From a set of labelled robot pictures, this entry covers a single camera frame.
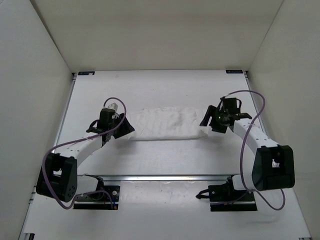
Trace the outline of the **white pleated skirt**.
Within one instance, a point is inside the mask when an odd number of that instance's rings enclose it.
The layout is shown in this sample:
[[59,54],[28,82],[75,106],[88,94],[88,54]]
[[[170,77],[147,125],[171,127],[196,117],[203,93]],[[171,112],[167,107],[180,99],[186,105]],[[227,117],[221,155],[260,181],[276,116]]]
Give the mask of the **white pleated skirt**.
[[207,126],[200,126],[205,113],[204,109],[186,106],[144,108],[130,112],[126,118],[134,128],[134,132],[125,138],[131,141],[202,138],[209,133]]

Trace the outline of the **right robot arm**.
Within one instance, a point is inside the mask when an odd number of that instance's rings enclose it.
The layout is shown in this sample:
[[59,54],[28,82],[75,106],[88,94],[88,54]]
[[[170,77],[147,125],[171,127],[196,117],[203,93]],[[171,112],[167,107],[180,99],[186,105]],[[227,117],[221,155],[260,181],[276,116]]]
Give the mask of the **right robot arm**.
[[243,147],[254,154],[251,172],[241,172],[231,177],[224,187],[224,195],[236,200],[244,190],[268,191],[289,189],[295,185],[294,153],[288,145],[280,145],[269,138],[251,120],[248,113],[241,111],[242,102],[232,97],[220,99],[218,106],[209,105],[201,127],[211,127],[216,133],[224,134],[230,129],[240,137]]

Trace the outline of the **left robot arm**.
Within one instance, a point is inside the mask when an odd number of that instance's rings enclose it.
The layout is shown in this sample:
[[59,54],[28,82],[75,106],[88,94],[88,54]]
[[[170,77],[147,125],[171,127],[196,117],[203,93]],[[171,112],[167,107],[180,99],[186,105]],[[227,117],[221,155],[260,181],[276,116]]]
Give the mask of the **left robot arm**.
[[89,125],[82,138],[54,147],[56,150],[66,146],[67,149],[62,152],[53,153],[49,150],[45,154],[36,183],[36,193],[55,199],[59,204],[74,200],[79,194],[81,178],[78,167],[111,138],[119,139],[134,131],[126,112],[119,114],[112,107],[102,108],[99,119]]

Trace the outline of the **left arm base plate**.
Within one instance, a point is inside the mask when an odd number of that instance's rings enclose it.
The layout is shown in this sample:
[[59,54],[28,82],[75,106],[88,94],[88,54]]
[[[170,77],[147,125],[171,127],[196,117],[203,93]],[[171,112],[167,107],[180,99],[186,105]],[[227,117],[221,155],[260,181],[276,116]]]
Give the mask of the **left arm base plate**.
[[101,176],[83,174],[78,176],[74,210],[119,209],[121,187],[104,181]]

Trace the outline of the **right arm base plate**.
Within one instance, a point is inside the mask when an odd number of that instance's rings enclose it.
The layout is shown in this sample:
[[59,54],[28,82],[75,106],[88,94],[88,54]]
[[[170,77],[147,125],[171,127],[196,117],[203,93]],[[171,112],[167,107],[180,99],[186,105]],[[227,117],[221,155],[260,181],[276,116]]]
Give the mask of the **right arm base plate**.
[[196,196],[208,199],[211,212],[256,212],[258,210],[253,192],[235,190],[232,175],[222,184],[210,184]]

